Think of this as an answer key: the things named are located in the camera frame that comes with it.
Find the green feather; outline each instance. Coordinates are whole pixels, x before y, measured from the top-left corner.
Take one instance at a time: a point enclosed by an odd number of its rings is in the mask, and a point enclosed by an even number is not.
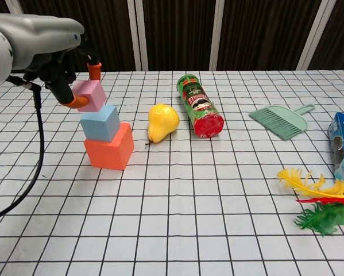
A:
[[[337,225],[344,225],[344,204],[313,204],[314,210],[305,209],[297,216],[294,223],[301,229],[308,228],[319,232],[322,236],[332,235]]]

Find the orange cube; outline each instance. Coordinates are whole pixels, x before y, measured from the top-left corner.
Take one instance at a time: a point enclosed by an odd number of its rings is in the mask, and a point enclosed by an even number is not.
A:
[[[112,142],[86,139],[84,144],[93,167],[124,170],[134,149],[131,126],[122,122]]]

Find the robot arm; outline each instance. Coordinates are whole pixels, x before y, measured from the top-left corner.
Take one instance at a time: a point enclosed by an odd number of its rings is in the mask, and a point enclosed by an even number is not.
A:
[[[75,97],[69,84],[75,80],[66,53],[77,48],[88,67],[100,72],[96,52],[84,38],[84,27],[69,18],[52,16],[0,14],[0,82],[32,88],[39,77],[56,99],[70,108],[88,103]],[[10,76],[12,70],[24,70],[24,80]]]

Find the yellow feather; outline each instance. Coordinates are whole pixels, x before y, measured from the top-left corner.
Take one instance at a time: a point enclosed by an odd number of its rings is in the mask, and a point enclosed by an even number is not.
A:
[[[321,186],[325,183],[325,177],[321,175],[320,180],[313,184],[308,184],[308,179],[311,176],[309,172],[304,182],[302,181],[302,170],[285,169],[278,172],[279,182],[285,181],[286,187],[291,187],[297,193],[307,197],[337,197],[344,198],[344,181],[336,180],[332,188],[320,190]]]

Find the red can lid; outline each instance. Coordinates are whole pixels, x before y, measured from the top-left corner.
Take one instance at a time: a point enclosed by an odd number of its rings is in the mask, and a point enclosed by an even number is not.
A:
[[[218,114],[208,114],[195,121],[195,133],[201,138],[210,138],[222,131],[224,119]]]

